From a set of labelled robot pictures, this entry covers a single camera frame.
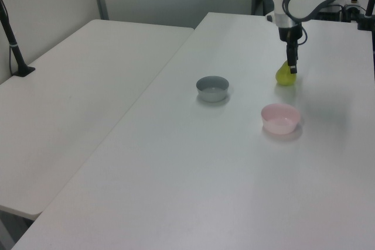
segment floor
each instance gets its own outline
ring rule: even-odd
[[[10,250],[33,221],[0,211],[0,250]]]

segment pear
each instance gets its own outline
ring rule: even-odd
[[[288,66],[288,61],[282,64],[281,68],[276,72],[277,83],[283,86],[293,85],[297,79],[296,74],[291,74],[290,68]]]

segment black cable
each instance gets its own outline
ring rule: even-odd
[[[6,17],[8,18],[8,21],[9,21],[9,14],[8,14],[8,10],[6,10],[6,6],[5,6],[5,3],[3,0],[0,0],[1,2],[1,5],[4,7],[4,10],[5,10],[5,13],[6,13]]]
[[[345,8],[350,8],[350,7],[358,7],[358,8],[361,8],[362,10],[366,11],[366,9],[364,9],[364,7],[361,7],[359,5],[354,5],[354,4],[345,5]]]
[[[5,3],[4,3],[3,0],[0,0],[0,3],[1,3],[1,6],[3,6],[3,8],[5,10],[6,18],[9,21],[9,14],[8,14],[8,10],[6,9]],[[11,72],[11,76],[13,76],[13,72],[12,72],[12,48],[10,46],[9,46],[9,71]]]
[[[13,76],[11,63],[12,63],[12,48],[9,47],[9,71],[11,72],[11,76]]]
[[[304,32],[304,34],[305,34],[305,41],[302,42],[302,43],[299,43],[298,46],[301,46],[301,45],[303,45],[303,44],[305,44],[305,43],[307,42],[307,38],[308,38],[308,36],[307,36],[307,32],[306,32],[306,30],[305,30],[304,27],[302,27],[302,30],[303,30],[303,32]]]

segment white table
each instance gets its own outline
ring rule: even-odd
[[[371,34],[304,26],[280,87],[277,28],[208,14],[14,250],[374,249]],[[206,75],[229,80],[226,102],[197,99]],[[272,102],[300,109],[294,134],[262,130]]]
[[[35,219],[192,33],[94,20],[0,86],[0,210]]]

